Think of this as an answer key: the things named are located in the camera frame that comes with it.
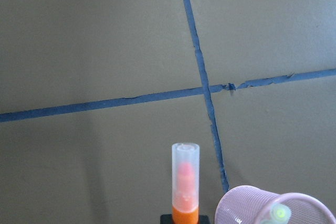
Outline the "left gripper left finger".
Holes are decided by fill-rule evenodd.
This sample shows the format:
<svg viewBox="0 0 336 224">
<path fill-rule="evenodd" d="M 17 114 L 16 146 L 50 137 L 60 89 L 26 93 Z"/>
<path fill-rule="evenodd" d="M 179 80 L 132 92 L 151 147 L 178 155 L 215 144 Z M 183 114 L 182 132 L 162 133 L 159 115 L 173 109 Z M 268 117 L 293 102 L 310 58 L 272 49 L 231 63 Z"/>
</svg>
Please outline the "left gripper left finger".
<svg viewBox="0 0 336 224">
<path fill-rule="evenodd" d="M 173 224 L 172 215 L 161 215 L 160 224 Z"/>
</svg>

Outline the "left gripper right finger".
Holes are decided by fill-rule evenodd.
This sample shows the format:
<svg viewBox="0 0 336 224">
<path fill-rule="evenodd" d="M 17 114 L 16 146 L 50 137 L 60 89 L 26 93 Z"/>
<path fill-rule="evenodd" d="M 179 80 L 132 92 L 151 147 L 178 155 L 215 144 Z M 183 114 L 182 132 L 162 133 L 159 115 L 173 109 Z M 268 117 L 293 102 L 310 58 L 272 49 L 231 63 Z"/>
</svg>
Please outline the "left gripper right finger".
<svg viewBox="0 0 336 224">
<path fill-rule="evenodd" d="M 199 215 L 198 224 L 210 224 L 210 219 L 207 215 Z"/>
</svg>

